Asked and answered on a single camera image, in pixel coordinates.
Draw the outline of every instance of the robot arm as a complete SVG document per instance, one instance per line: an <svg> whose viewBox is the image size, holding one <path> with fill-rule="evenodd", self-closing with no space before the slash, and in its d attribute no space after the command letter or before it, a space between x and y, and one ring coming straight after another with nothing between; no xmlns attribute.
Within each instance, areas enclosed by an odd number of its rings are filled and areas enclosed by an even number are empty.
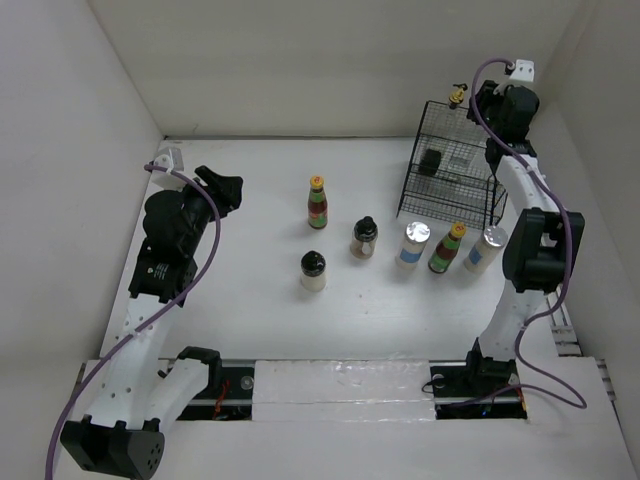
<svg viewBox="0 0 640 480"><path fill-rule="evenodd" d="M155 164L181 169L180 151L164 149ZM201 186L221 218L240 206L242 178L223 177L204 166L197 168L196 174L205 182ZM164 174L152 180L167 188L184 186ZM179 315L177 308L138 332L141 324L193 281L197 271L193 255L213 220L211 206L187 185L180 191L152 195L145 203L145 213L146 238L116 340L128 335L133 338L109 363L100 392L82 421L67 421L60 437L84 470L138 480L154 475L164 451L164 432L198 393L215 393L220 388L222 370L217 351L187 347L166 378L158 379L158 356Z"/></svg>
<svg viewBox="0 0 640 480"><path fill-rule="evenodd" d="M533 171L539 179L544 178L538 170L537 155L526 139L539 106L536 94L523 86L533 82L533 63L518 60L505 73L510 75L509 80L501 85L487 80L475 96L484 122L528 164L523 166L509 150L491 138L487 140L487 163L519 215L503 255L505 287L489 326L468 352L464 365L431 368L432 378L438 378L439 383L439 389L434 390L436 398L480 398L512 381L517 374L516 337L545 296L563 281L565 229L571 229L572 263L584 229L584 218L576 212L568 212L566 225L555 202L530 175ZM467 117L479 123L473 109Z"/></svg>
<svg viewBox="0 0 640 480"><path fill-rule="evenodd" d="M530 170L533 170L539 178L543 178L538 170L538 160L529 155L523 157L529 164ZM533 211L533 209L551 214L558 213L555 203L535 185L529 171L525 170L515 158L502 157L496 171L496 177L509 192L509 198L519 215L525 211ZM512 235L509 242L511 248L516 242L518 239ZM518 292L516 285L510 279L505 280L502 297L500 297L493 318L478 338L482 356L501 362L515 360L515 338L524 321L536 312L545 296L546 293L539 289L526 289Z"/></svg>

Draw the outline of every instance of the wire basket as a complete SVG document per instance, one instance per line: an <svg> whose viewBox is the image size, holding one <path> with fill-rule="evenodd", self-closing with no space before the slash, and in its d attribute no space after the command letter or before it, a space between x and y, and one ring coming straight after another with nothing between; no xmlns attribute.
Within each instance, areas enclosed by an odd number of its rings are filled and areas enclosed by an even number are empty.
<svg viewBox="0 0 640 480"><path fill-rule="evenodd" d="M443 115L454 119L443 130ZM425 104L398 205L400 211L484 229L504 214L507 192L485 160L486 133L467 109Z"/></svg>

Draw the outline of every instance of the black lid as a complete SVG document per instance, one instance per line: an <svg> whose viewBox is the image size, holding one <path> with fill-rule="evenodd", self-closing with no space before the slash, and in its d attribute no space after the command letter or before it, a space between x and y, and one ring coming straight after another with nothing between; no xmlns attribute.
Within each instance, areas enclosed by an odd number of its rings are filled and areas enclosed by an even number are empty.
<svg viewBox="0 0 640 480"><path fill-rule="evenodd" d="M378 236L378 226L373 221L373 218L367 216L356 222L353 232L361 242L370 242Z"/></svg>
<svg viewBox="0 0 640 480"><path fill-rule="evenodd" d="M315 250L311 250L302 257L300 266L302 267L302 272L307 277L317 277L324 272L327 262L320 253Z"/></svg>

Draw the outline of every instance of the sauce bottle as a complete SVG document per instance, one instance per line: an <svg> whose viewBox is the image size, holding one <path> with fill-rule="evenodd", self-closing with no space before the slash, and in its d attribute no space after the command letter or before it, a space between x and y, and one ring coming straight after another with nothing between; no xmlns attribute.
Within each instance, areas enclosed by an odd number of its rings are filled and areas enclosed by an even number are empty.
<svg viewBox="0 0 640 480"><path fill-rule="evenodd" d="M327 262L322 254L311 250L300 261L300 282L310 292L320 292L327 285Z"/></svg>
<svg viewBox="0 0 640 480"><path fill-rule="evenodd" d="M351 253L357 258L371 258L376 249L378 226L373 218L367 216L358 220L353 227L351 237Z"/></svg>
<svg viewBox="0 0 640 480"><path fill-rule="evenodd" d="M309 225L315 229L327 226L327 196L324 193L324 178L320 175L311 177L311 189L309 190Z"/></svg>
<svg viewBox="0 0 640 480"><path fill-rule="evenodd" d="M434 273L444 273L456 258L460 248L460 240L467 233L467 227L462 222L456 222L451 226L449 233L440 240L433 255L429 259L429 269Z"/></svg>

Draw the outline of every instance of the screw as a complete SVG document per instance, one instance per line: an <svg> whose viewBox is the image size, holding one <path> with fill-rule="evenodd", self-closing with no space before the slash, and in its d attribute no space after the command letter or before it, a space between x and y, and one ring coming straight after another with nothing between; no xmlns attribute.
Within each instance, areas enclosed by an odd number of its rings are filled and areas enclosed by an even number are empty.
<svg viewBox="0 0 640 480"><path fill-rule="evenodd" d="M442 388L444 385L442 383L436 383L438 380L444 380L444 375L441 373L436 373L433 377L431 377L431 381L434 382L433 386L436 388Z"/></svg>
<svg viewBox="0 0 640 480"><path fill-rule="evenodd" d="M247 375L240 379L240 388L243 390L251 390L253 388L253 377Z"/></svg>

